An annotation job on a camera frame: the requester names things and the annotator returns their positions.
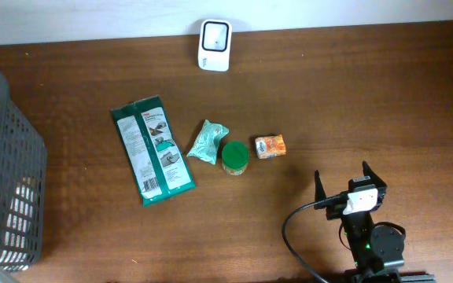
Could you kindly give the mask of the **white barcode scanner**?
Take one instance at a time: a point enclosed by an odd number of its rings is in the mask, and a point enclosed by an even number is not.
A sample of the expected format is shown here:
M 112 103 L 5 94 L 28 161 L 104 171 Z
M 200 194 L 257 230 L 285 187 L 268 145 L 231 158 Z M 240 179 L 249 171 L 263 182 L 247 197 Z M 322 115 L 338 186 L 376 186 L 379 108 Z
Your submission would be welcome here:
M 197 52 L 199 68 L 212 72 L 229 70 L 232 31 L 226 20 L 207 19 L 201 23 Z

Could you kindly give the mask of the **green wipes packet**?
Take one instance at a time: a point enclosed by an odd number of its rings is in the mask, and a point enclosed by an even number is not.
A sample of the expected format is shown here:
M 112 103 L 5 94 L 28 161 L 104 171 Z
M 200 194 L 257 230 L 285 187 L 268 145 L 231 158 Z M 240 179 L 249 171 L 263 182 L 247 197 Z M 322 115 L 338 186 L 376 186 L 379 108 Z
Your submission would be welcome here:
M 110 112 L 145 207 L 196 187 L 160 97 L 134 101 Z

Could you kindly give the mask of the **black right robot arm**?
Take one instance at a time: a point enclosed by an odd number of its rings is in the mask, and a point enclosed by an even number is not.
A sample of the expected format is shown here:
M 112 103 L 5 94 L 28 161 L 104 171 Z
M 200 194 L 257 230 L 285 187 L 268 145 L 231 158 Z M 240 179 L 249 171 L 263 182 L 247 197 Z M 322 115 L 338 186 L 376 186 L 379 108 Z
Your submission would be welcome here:
M 344 273 L 346 282 L 434 282 L 432 274 L 401 274 L 406 230 L 392 222 L 374 222 L 371 213 L 383 204 L 387 184 L 367 162 L 362 162 L 363 176 L 348 182 L 348 189 L 332 197 L 325 193 L 320 174 L 315 172 L 317 210 L 326 218 L 339 219 L 339 234 L 347 238 L 355 269 Z

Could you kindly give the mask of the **teal tissue pack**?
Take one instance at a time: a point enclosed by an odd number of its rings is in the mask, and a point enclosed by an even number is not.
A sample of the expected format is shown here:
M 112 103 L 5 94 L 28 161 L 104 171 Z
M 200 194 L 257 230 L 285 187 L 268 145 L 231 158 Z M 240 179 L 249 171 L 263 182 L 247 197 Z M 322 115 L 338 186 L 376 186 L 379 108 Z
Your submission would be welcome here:
M 196 157 L 199 160 L 215 165 L 217 161 L 219 144 L 229 134 L 230 130 L 219 123 L 205 120 L 197 135 L 187 157 Z

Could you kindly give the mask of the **orange tissue pack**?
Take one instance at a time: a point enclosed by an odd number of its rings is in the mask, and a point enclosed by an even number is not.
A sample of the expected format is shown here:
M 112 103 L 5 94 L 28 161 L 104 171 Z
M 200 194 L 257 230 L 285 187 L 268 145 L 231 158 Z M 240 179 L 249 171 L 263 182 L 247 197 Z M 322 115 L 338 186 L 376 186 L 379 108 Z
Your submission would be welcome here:
M 270 159 L 286 154 L 286 147 L 283 136 L 266 136 L 255 139 L 256 154 L 259 159 Z

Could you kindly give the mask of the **packaged items inside basket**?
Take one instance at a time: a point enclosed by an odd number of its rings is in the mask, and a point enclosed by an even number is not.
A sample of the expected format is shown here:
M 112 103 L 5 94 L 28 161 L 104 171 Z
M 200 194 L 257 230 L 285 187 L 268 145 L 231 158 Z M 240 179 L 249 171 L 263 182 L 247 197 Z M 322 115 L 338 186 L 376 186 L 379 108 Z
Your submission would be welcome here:
M 0 263 L 6 265 L 2 268 L 6 271 L 26 270 L 30 259 L 29 252 L 23 252 L 28 246 L 28 236 L 25 233 L 31 231 L 31 218 L 34 215 L 34 193 L 31 190 L 31 177 L 23 178 L 17 183 L 13 191 L 14 197 L 10 203 L 10 213 L 6 216 L 6 228 L 3 237 L 3 250 L 0 255 Z

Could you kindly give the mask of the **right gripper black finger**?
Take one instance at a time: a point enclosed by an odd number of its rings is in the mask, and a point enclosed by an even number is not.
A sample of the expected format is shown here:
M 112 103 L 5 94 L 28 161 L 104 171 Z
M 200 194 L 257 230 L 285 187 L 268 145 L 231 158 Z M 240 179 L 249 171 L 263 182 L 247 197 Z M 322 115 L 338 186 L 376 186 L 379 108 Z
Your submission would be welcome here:
M 362 166 L 363 166 L 363 174 L 365 176 L 369 176 L 370 180 L 372 181 L 373 184 L 375 184 L 375 186 L 377 188 L 379 188 L 379 189 L 388 188 L 387 184 L 380 177 L 378 177 L 376 173 L 374 173 L 374 171 L 371 169 L 371 167 L 365 160 L 362 162 Z
M 323 209 L 326 200 L 326 192 L 323 188 L 322 181 L 318 170 L 315 170 L 315 205 L 314 209 Z

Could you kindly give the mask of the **green lid seasoning jar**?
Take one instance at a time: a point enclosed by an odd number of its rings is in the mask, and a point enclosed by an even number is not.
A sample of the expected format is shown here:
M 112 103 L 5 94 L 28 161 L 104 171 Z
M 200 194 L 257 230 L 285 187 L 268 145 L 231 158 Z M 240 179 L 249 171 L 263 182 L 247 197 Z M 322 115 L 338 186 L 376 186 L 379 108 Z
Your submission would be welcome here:
M 222 150 L 223 170 L 229 175 L 241 175 L 249 162 L 249 151 L 242 142 L 230 141 Z

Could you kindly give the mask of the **grey plastic mesh basket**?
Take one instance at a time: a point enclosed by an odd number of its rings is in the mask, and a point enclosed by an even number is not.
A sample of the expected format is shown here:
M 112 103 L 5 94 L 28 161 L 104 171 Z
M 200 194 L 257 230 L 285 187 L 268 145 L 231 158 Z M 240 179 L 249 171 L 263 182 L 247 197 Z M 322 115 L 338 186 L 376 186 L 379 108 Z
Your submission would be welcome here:
M 23 249 L 23 252 L 30 253 L 30 259 L 26 261 L 29 267 L 38 262 L 42 252 L 46 158 L 43 138 L 12 101 L 9 84 L 0 72 L 0 255 L 13 191 L 23 178 L 31 177 L 34 179 L 31 190 L 34 193 L 32 207 L 35 210 L 31 218 L 31 231 L 24 234 L 28 236 L 28 246 Z

